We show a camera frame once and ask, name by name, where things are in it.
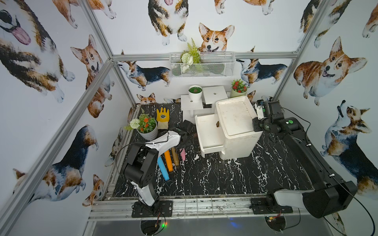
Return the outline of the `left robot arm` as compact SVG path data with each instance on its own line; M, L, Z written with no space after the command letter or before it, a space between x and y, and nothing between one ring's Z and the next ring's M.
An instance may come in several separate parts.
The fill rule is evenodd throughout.
M136 187L141 203L152 207L158 200L153 184L158 158L172 148L182 149L190 145L195 132L195 125L185 120L155 140L131 144L121 174Z

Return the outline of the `white drawer cabinet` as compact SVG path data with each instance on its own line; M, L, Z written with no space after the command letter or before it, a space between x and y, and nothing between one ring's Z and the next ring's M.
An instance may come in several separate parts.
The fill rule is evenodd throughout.
M245 158L252 154L262 132L255 131L253 119L257 114L247 96L216 102L216 112L224 133L222 160Z

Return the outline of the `blue microphone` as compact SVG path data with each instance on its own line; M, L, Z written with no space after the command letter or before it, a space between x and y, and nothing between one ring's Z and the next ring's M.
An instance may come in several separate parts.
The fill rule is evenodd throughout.
M161 174L162 174L164 180L165 180L166 182L169 181L169 180L170 180L170 178L169 178L169 174L168 174L168 172L167 172L167 170L166 170L165 164L164 164L164 162L163 162L161 156L159 156L159 157L157 158L157 164L158 164L158 166L159 166L159 169L160 169L160 171L161 171Z

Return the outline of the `pink microphone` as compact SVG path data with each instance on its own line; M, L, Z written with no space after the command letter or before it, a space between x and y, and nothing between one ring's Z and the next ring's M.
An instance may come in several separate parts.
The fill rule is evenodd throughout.
M182 158L182 161L185 161L185 160L186 160L186 150L185 150L185 148L182 148L182 149L180 150L180 156L181 156L181 158Z

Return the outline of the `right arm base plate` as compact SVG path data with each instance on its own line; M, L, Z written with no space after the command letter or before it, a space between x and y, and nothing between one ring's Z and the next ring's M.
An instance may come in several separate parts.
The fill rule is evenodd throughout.
M270 197L251 198L249 208L254 214L286 214L293 213L292 207L280 206Z

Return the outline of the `gold brown microphone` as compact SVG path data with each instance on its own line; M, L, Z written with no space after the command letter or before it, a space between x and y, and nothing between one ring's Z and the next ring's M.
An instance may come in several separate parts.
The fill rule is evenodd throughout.
M175 147L173 147L171 150L172 150L172 157L173 157L174 165L175 165L176 168L179 168L180 167L180 161L179 161L179 158L178 158L177 151L176 151Z

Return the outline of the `orange microphone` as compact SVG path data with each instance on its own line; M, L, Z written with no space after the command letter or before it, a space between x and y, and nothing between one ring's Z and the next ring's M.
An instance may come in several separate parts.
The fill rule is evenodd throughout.
M164 157L165 157L165 160L166 160L166 165L167 165L168 171L173 172L173 164L172 164L172 159L171 159L171 155L170 155L169 150L167 150L164 153Z

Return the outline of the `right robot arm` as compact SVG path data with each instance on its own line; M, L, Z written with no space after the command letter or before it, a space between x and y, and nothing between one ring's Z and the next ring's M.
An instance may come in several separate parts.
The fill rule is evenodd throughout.
M255 104L257 117L254 131L266 131L282 140L305 169L311 182L310 190L281 189L273 193L279 206L307 210L313 217L345 210L357 192L357 186L346 182L323 157L316 152L303 125L294 117L285 118L279 102L259 100Z

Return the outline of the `white drawer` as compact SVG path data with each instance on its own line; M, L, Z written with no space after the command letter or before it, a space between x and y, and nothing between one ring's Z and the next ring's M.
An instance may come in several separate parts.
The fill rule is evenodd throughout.
M202 157L224 150L225 135L218 115L196 116L195 124Z

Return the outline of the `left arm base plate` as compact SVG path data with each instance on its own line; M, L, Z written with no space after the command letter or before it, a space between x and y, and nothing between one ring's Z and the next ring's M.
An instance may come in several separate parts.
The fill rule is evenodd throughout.
M147 218L165 216L171 217L173 201L157 201L152 206L147 206L141 201L135 202L132 206L132 218Z

